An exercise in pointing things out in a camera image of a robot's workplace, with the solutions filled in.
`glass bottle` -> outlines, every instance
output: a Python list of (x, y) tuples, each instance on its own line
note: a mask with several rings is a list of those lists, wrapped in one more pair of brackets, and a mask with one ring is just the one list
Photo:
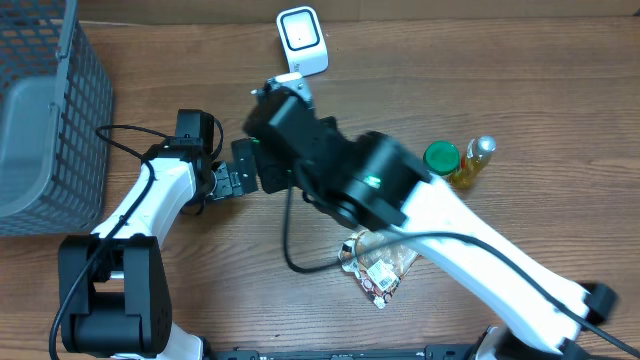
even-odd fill
[(471, 140), (467, 146), (467, 153), (460, 159), (460, 168), (449, 177), (449, 183), (457, 189), (470, 188), (495, 151), (496, 140), (491, 136), (485, 135)]

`black mount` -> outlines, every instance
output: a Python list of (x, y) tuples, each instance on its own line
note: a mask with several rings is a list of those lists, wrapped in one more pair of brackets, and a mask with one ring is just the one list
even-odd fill
[[(282, 178), (291, 170), (310, 202), (339, 224), (372, 231), (401, 225), (404, 200), (419, 181), (431, 180), (430, 173), (384, 134), (368, 132), (349, 141), (334, 118), (318, 120), (300, 81), (293, 80), (297, 86), (267, 81), (256, 91), (258, 105), (243, 128), (259, 141), (256, 163), (265, 191), (282, 189)], [(265, 181), (265, 175), (273, 181)]]
[[(96, 236), (68, 236), (58, 252), (60, 301), (101, 241)], [(142, 235), (114, 242), (107, 259), (84, 278), (62, 319), (62, 343), (68, 352), (109, 357), (135, 353), (155, 357), (169, 340), (171, 299), (158, 240)], [(123, 293), (96, 292), (111, 271), (124, 271)]]

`yellow liquid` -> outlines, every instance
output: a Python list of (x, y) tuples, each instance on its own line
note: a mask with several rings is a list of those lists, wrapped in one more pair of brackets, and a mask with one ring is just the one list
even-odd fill
[(460, 159), (460, 168), (447, 179), (449, 184), (456, 189), (468, 189), (473, 185), (473, 180), (478, 173), (489, 163), (491, 156), (477, 156), (473, 152), (476, 140), (471, 141), (466, 155)]
[(460, 164), (460, 170), (449, 177), (449, 183), (456, 189), (468, 189), (473, 185), (476, 175), (487, 166), (488, 161), (485, 159), (465, 158)]

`plastic bag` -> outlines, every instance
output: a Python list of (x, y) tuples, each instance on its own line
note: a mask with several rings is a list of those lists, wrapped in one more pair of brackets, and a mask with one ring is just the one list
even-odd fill
[[(342, 244), (338, 258), (344, 261), (385, 241), (382, 234), (362, 230), (352, 234)], [(384, 309), (417, 258), (418, 253), (398, 244), (385, 246), (357, 260), (347, 261), (343, 263), (342, 268), (352, 272), (369, 299), (378, 308)]]

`green bottle cap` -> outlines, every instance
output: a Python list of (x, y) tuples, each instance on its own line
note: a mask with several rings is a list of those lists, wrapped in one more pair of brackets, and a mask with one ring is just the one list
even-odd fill
[(448, 141), (436, 141), (429, 145), (422, 160), (430, 171), (445, 176), (460, 166), (460, 152)]

